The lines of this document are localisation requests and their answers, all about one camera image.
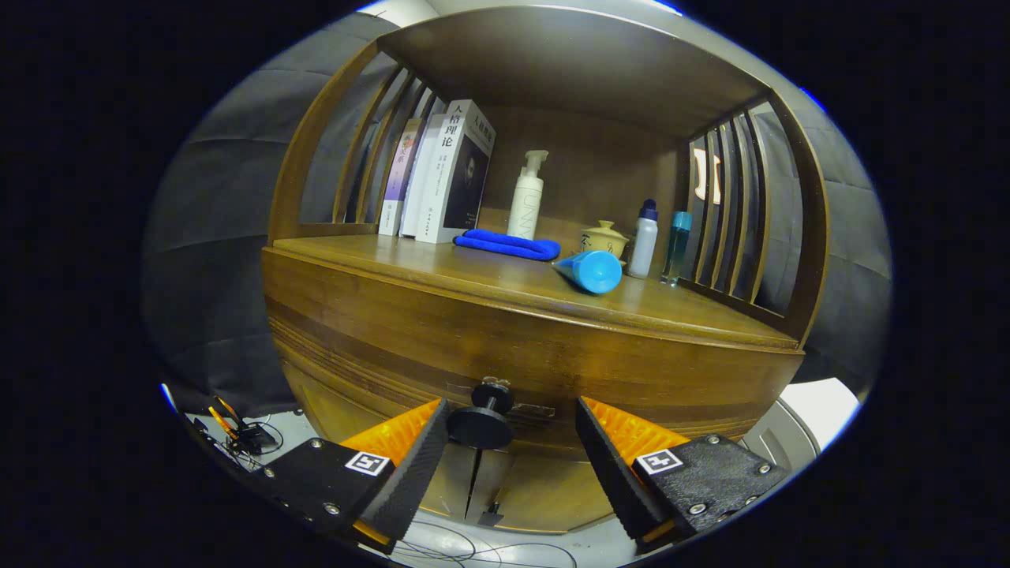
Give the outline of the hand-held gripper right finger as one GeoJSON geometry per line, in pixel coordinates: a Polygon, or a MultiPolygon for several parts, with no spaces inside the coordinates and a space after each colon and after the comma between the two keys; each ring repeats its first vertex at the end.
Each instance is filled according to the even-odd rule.
{"type": "Polygon", "coordinates": [[[586,396],[574,407],[578,438],[638,553],[730,520],[790,474],[726,436],[690,439],[586,396]]]}

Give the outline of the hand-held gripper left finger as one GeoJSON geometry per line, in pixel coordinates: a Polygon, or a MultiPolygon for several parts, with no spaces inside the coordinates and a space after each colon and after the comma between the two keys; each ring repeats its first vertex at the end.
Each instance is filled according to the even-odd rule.
{"type": "Polygon", "coordinates": [[[327,538],[391,553],[439,467],[448,416],[437,398],[341,443],[310,439],[255,471],[252,488],[327,538]]]}

